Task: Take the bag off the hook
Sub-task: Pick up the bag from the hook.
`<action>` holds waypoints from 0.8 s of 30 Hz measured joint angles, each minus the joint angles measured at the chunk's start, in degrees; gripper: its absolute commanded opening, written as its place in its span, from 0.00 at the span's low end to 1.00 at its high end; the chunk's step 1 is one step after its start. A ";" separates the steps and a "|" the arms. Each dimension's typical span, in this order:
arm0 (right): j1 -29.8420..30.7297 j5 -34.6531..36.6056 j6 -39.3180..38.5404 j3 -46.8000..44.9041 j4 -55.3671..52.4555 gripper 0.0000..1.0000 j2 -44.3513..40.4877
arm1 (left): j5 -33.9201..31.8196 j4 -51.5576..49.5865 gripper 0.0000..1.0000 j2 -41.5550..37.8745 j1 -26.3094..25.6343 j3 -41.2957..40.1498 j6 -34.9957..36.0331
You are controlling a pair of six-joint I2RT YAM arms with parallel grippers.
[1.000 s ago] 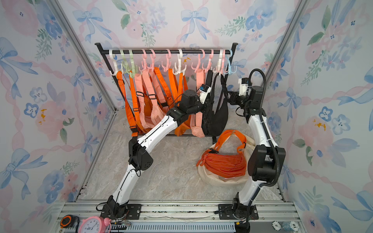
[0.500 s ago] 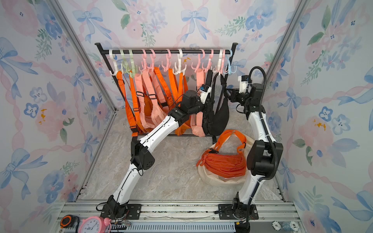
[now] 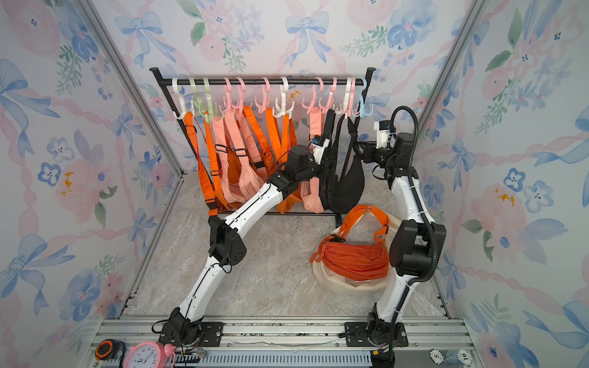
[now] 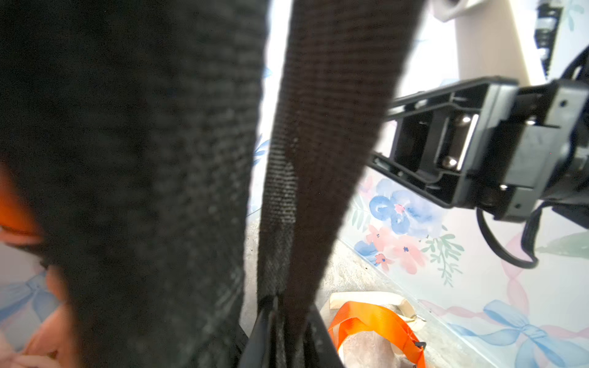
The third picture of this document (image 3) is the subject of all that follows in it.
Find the black crossbody bag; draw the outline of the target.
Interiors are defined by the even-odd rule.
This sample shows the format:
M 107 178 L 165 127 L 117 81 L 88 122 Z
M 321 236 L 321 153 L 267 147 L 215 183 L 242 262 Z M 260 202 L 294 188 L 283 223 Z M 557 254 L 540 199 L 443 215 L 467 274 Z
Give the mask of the black crossbody bag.
M 333 160 L 331 174 L 326 179 L 320 179 L 319 196 L 321 198 L 324 210 L 332 211 L 337 214 L 347 214 L 360 201 L 364 191 L 365 178 L 361 162 L 360 150 L 357 142 L 357 128 L 349 117 L 343 115 L 335 124 L 336 113 L 334 110 L 328 110 L 325 117 L 325 125 L 322 136 L 330 140 L 328 147 L 324 151 L 330 153 Z M 337 155 L 339 152 L 339 140 L 341 135 L 342 124 L 348 125 L 348 132 L 351 137 L 349 149 L 354 150 L 354 158 L 348 171 L 343 170 L 340 176 L 337 175 Z

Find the beige crossbody bag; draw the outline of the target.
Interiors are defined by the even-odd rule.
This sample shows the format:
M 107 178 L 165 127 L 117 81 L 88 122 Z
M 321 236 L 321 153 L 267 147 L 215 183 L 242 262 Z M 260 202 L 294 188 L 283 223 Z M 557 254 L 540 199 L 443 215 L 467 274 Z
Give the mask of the beige crossbody bag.
M 389 255 L 391 242 L 393 241 L 394 236 L 397 234 L 397 230 L 400 228 L 401 221 L 400 221 L 400 219 L 396 218 L 395 216 L 392 216 L 389 213 L 387 213 L 387 214 L 391 219 L 391 224 L 389 225 L 389 230 L 388 230 L 388 233 L 386 235 L 386 240 L 385 240 L 385 245 L 388 248 L 388 255 Z M 371 218 L 375 219 L 374 216 L 372 216 L 370 214 L 366 214 L 365 216 L 370 216 Z M 372 237 L 371 237 L 370 244 L 372 244 L 373 242 L 374 242 L 374 235 L 372 235 Z M 336 274 L 334 274 L 334 272 L 328 271 L 328 269 L 326 269 L 322 266 L 311 265 L 311 268 L 312 268 L 313 275 L 320 286 L 322 286 L 323 288 L 326 288 L 330 291 L 334 291 L 336 293 L 339 293 L 339 294 L 368 294 L 368 293 L 375 292 L 375 291 L 381 291 L 388 286 L 389 282 L 391 282 L 392 280 L 395 279 L 395 272 L 394 272 L 393 266 L 391 266 L 391 268 L 389 269 L 388 274 L 385 278 L 383 278 L 379 281 L 372 281 L 372 282 L 349 281 L 349 280 L 346 280 L 342 276 L 337 276 Z

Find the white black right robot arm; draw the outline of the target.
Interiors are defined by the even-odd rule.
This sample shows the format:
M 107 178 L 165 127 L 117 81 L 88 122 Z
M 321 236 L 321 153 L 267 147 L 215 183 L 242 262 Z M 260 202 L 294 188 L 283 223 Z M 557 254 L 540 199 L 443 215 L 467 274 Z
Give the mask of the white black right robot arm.
M 446 228 L 435 222 L 420 194 L 413 166 L 417 132 L 397 132 L 394 118 L 377 122 L 374 130 L 376 141 L 359 146 L 364 162 L 384 171 L 383 179 L 400 210 L 401 223 L 388 250 L 393 274 L 367 320 L 346 323 L 340 336 L 348 347 L 369 349 L 373 366 L 392 367 L 395 349 L 409 345 L 403 324 L 406 303 L 419 283 L 433 277 Z

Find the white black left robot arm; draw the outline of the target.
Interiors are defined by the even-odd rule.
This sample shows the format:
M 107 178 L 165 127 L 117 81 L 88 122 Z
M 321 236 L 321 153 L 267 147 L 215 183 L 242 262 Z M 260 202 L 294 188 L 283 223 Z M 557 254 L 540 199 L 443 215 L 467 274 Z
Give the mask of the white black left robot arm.
M 212 216 L 210 249 L 205 266 L 185 299 L 170 312 L 159 342 L 176 347 L 191 347 L 201 340 L 202 319 L 222 279 L 247 254 L 243 238 L 270 209 L 293 194 L 302 182 L 319 178 L 327 169 L 327 160 L 316 160 L 307 146 L 297 145 L 288 151 L 284 164 L 271 174 L 262 187 L 234 213 L 225 217 Z

